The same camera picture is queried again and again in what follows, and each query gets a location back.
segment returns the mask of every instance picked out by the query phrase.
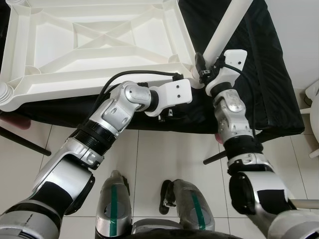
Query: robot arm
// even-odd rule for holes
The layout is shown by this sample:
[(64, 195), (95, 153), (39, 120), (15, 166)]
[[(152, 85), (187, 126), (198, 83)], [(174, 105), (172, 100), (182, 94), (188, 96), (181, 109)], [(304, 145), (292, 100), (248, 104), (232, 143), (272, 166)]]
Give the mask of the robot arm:
[(228, 50), (211, 69), (206, 69), (201, 55), (196, 56), (200, 83), (213, 97), (218, 132), (228, 157), (232, 205), (246, 214), (268, 239), (317, 238), (318, 216), (296, 210), (288, 199), (286, 186), (253, 136), (245, 117), (245, 104), (232, 89), (239, 73), (223, 66), (225, 63), (242, 70), (246, 55), (243, 50)]
[(187, 79), (150, 88), (121, 83), (39, 172), (33, 194), (0, 216), (0, 239), (57, 239), (63, 216), (80, 209), (94, 185), (89, 168), (99, 167), (133, 114), (155, 117), (191, 100)]

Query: robot leg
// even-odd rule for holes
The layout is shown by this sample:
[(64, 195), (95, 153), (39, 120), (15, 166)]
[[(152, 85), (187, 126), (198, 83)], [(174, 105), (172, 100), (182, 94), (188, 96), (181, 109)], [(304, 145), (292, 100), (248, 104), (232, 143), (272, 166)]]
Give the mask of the robot leg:
[(126, 178), (114, 170), (102, 186), (96, 212), (95, 238), (131, 234), (132, 209)]
[(169, 207), (177, 208), (180, 224), (184, 229), (215, 230), (211, 210), (195, 185), (180, 179), (173, 182), (165, 180), (161, 190), (159, 211), (167, 214)]

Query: grout line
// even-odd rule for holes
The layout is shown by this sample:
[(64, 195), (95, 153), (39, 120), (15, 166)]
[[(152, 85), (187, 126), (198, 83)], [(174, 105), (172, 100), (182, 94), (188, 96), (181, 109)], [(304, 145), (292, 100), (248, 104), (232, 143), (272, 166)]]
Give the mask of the grout line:
[(228, 217), (229, 217), (229, 215), (228, 215), (228, 207), (227, 207), (227, 200), (226, 200), (225, 181), (224, 181), (224, 173), (223, 173), (223, 166), (221, 165), (221, 160), (222, 160), (222, 158), (219, 160), (219, 162), (220, 162), (220, 168), (221, 168), (221, 176), (222, 176), (222, 178), (223, 178), (224, 195), (225, 195), (225, 204), (226, 204), (226, 212), (227, 212), (227, 218), (228, 218)]
[[(48, 143), (49, 143), (49, 138), (50, 138), (50, 134), (51, 134), (52, 127), (53, 127), (53, 125), (51, 125), (50, 132), (49, 132), (49, 136), (48, 136), (48, 140), (46, 141), (45, 149), (46, 149), (46, 147), (48, 146)], [(44, 155), (43, 155), (42, 160), (41, 160), (39, 172), (40, 172), (41, 167), (42, 167), (43, 159), (44, 159)]]
[(229, 218), (227, 218), (227, 220), (228, 220), (229, 234), (231, 235), (231, 232), (230, 232), (230, 223), (229, 223)]
[(303, 180), (303, 176), (302, 176), (302, 174), (301, 174), (301, 171), (300, 171), (300, 167), (299, 167), (299, 163), (298, 163), (297, 155), (296, 155), (296, 152), (295, 152), (295, 148), (294, 148), (293, 140), (291, 139), (291, 136), (289, 136), (289, 138), (290, 138), (290, 141), (291, 141), (291, 145), (293, 146), (293, 150), (294, 150), (294, 154), (295, 154), (295, 157), (296, 157), (296, 161), (297, 161), (297, 165), (298, 165), (299, 173), (300, 173), (300, 176), (301, 176), (301, 181), (303, 182), (303, 186), (304, 186), (305, 194), (306, 194), (306, 197), (307, 197), (307, 199), (308, 199), (307, 191), (306, 191), (306, 187), (305, 187), (305, 183), (304, 183), (304, 180)]
[(136, 192), (136, 174), (138, 170), (138, 155), (139, 155), (139, 136), (140, 136), (140, 131), (138, 131), (138, 145), (136, 148), (136, 167), (135, 167), (135, 184), (134, 184), (134, 197), (133, 197), (133, 212), (132, 212), (132, 217), (134, 216), (134, 208), (135, 208), (135, 192)]

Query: white floor tile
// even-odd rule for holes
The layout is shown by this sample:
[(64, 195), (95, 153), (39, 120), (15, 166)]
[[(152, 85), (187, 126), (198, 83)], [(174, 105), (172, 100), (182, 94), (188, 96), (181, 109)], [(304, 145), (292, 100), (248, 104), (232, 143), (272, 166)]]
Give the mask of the white floor tile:
[(22, 130), (19, 129), (7, 122), (0, 120), (0, 126), (9, 130), (12, 133), (19, 135), (22, 138), (29, 140), (32, 143), (35, 143), (43, 148), (45, 148), (46, 143), (49, 138), (49, 133), (51, 129), (50, 124), (40, 123), (36, 121), (31, 122), (29, 129)]
[(41, 168), (50, 160), (50, 158), (62, 147), (68, 136), (75, 131), (75, 128), (67, 128), (53, 125), (46, 146), (47, 150), (50, 150), (51, 156), (44, 156)]
[(230, 234), (242, 239), (265, 239), (249, 218), (229, 218)]
[[(52, 152), (56, 152), (66, 138), (74, 131), (72, 128), (53, 126), (48, 147)], [(131, 205), (134, 206), (134, 188), (136, 176), (138, 131), (125, 130), (115, 141), (112, 148), (106, 153), (103, 163), (93, 171), (95, 184), (84, 202), (82, 208), (71, 216), (94, 217), (100, 197), (100, 191), (104, 181), (111, 176), (115, 169), (128, 179), (131, 193)], [(45, 157), (42, 166), (49, 161), (50, 157)]]
[[(213, 135), (140, 130), (134, 216), (162, 216), (162, 182), (183, 179), (200, 189), (214, 217), (227, 217), (220, 161), (202, 163), (218, 152)], [(166, 216), (176, 217), (176, 210)]]
[(319, 157), (309, 154), (319, 148), (313, 135), (291, 136), (308, 199), (319, 199)]
[(214, 218), (215, 219), (215, 231), (225, 234), (230, 234), (228, 218)]
[(31, 195), (43, 155), (0, 137), (0, 214)]
[(310, 211), (319, 215), (319, 210), (318, 209), (310, 209)]
[(297, 159), (290, 136), (276, 138), (263, 143), (264, 155), (272, 164), (275, 172), (281, 177), (291, 191), (290, 198), (306, 198)]
[[(170, 221), (179, 223), (179, 218), (175, 218), (175, 217), (150, 217), (150, 218), (170, 220)], [(133, 217), (133, 224), (139, 220), (142, 220), (142, 219), (148, 219), (148, 218), (146, 218), (146, 217)], [(227, 218), (214, 218), (214, 220), (215, 220), (215, 231), (216, 232), (229, 234), (229, 224), (228, 224)]]
[[(297, 103), (299, 106), (299, 109), (306, 109), (309, 108), (310, 106), (308, 106), (305, 101), (304, 98), (306, 96), (305, 94), (305, 90), (302, 89), (294, 89), (295, 91), (295, 95), (296, 95), (296, 99), (297, 99)], [(302, 115), (303, 121), (304, 121), (304, 125), (305, 125), (305, 131), (302, 132), (302, 134), (314, 134), (312, 128), (311, 128), (311, 124), (310, 124), (310, 115), (309, 114), (304, 114)]]
[(64, 217), (59, 239), (93, 239), (95, 218)]

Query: cable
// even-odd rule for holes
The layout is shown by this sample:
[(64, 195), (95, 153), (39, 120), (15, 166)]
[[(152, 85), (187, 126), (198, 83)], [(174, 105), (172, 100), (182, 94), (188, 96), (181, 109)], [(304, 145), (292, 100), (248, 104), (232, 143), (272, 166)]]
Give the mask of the cable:
[(246, 80), (246, 82), (247, 82), (247, 84), (248, 84), (248, 87), (249, 87), (250, 92), (251, 92), (251, 95), (252, 95), (252, 102), (253, 102), (252, 131), (253, 131), (253, 136), (254, 136), (254, 138), (256, 138), (256, 131), (255, 131), (255, 124), (256, 124), (256, 123), (255, 123), (255, 117), (256, 117), (256, 102), (255, 102), (255, 92), (254, 92), (253, 86), (252, 86), (252, 84), (251, 84), (251, 80), (250, 80), (250, 78), (249, 78), (244, 72), (242, 72), (241, 70), (239, 70), (239, 69), (236, 68), (236, 67), (227, 65), (227, 64), (225, 64), (225, 63), (222, 64), (222, 66), (224, 66), (224, 67), (226, 67), (226, 68), (228, 68), (228, 69), (231, 69), (231, 70), (233, 70), (233, 71), (238, 72), (240, 75), (242, 75), (242, 76), (245, 78), (245, 80)]
[(116, 84), (114, 86), (111, 86), (110, 88), (108, 88), (106, 90), (106, 92), (104, 93), (104, 97), (103, 97), (103, 101), (105, 101), (106, 99), (108, 99), (110, 96), (109, 94), (111, 93), (112, 90), (114, 90), (115, 88), (117, 88), (120, 84)]
[(307, 106), (311, 107), (311, 105), (309, 105), (309, 104), (306, 102), (306, 97), (307, 97), (307, 96), (304, 97), (304, 102), (306, 103)]

